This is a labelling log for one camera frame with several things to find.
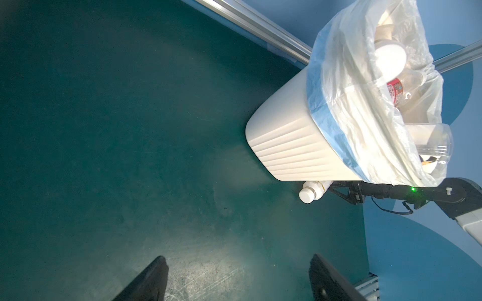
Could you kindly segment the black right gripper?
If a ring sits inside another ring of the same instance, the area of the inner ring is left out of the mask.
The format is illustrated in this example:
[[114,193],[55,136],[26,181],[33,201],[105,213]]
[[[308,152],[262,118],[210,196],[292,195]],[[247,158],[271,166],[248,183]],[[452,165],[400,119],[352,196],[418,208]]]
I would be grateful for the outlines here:
[[[346,202],[357,205],[358,199],[352,187],[352,181],[334,181],[328,190]],[[460,186],[454,188],[445,186],[417,188],[405,185],[393,186],[359,182],[354,185],[354,191],[360,196],[400,200],[405,204],[413,205],[414,209],[423,207],[429,201],[456,204],[464,201],[467,197],[466,191]],[[316,301],[366,301],[366,298],[320,254],[314,254],[311,259],[309,278],[313,298]]]

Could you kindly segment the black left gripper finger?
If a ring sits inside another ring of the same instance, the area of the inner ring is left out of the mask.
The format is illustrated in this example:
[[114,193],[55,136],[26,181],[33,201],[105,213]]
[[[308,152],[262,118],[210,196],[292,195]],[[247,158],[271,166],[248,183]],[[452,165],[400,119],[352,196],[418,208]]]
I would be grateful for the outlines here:
[[156,257],[113,301],[163,301],[168,284],[166,258]]

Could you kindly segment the orange white label bottle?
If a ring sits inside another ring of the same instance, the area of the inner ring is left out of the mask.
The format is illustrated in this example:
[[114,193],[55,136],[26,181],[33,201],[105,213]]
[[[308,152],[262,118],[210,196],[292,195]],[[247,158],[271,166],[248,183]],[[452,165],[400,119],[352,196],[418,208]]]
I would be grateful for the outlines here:
[[303,203],[310,204],[321,199],[332,184],[332,181],[306,181],[299,192],[299,198]]

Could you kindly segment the clear green cap water bottle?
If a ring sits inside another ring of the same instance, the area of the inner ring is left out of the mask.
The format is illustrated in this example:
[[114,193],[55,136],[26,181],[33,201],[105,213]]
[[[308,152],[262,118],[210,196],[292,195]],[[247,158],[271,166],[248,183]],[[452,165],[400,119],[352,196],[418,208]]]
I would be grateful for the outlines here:
[[423,166],[449,163],[454,141],[447,124],[406,124]]

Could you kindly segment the red green label soda bottle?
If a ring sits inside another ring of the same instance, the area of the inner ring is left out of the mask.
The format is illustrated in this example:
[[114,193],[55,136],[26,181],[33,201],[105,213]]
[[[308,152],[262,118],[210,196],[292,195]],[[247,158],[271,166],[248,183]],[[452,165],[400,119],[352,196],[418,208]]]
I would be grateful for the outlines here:
[[389,94],[396,107],[406,105],[418,98],[420,88],[425,84],[425,71],[405,68],[395,79],[387,83]]

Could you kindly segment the crane label clear bottle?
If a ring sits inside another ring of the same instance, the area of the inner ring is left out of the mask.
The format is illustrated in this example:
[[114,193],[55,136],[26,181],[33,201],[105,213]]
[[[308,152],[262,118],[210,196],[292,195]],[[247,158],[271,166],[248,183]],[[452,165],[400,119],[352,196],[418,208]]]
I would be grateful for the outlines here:
[[390,82],[405,69],[407,53],[403,45],[394,40],[375,42],[375,65],[385,82]]

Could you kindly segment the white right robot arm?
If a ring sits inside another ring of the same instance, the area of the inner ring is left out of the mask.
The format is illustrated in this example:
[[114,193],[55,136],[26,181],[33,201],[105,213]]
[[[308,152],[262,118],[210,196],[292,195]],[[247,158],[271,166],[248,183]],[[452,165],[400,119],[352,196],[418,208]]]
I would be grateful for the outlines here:
[[[362,204],[365,198],[398,199],[405,212],[384,212],[407,216],[428,202],[436,204],[443,213],[478,243],[481,243],[481,187],[464,178],[446,178],[434,188],[370,184],[362,181],[339,181],[329,191],[350,204]],[[320,254],[313,256],[309,276],[315,300],[379,300],[379,278],[369,275],[365,280],[352,285],[334,266]]]

